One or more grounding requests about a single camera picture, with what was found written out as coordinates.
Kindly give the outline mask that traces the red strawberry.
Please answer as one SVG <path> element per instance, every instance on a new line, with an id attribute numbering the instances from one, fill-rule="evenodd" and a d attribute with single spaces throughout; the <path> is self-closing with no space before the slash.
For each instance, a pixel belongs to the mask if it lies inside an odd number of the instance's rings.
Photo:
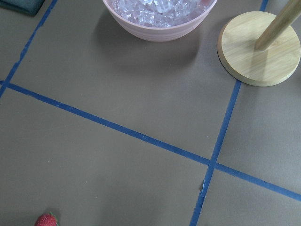
<path id="1" fill-rule="evenodd" d="M 59 223 L 56 216 L 52 212 L 49 212 L 40 215 L 34 226 L 59 226 Z"/>

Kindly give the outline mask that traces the pink bowl with ice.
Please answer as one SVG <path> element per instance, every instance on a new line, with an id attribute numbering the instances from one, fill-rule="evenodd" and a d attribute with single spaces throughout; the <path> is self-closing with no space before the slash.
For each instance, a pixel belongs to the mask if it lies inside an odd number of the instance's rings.
<path id="1" fill-rule="evenodd" d="M 210 13 L 215 0 L 104 0 L 116 22 L 147 41 L 176 40 L 193 31 Z"/>

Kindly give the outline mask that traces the wooden paper towel stand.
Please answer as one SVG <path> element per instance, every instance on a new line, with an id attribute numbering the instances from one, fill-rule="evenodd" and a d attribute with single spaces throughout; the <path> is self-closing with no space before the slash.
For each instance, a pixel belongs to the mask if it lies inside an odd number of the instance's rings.
<path id="1" fill-rule="evenodd" d="M 268 87 L 287 80 L 301 59 L 301 44 L 291 24 L 301 15 L 301 2 L 290 0 L 276 16 L 263 11 L 238 15 L 222 28 L 217 52 L 237 80 Z"/>

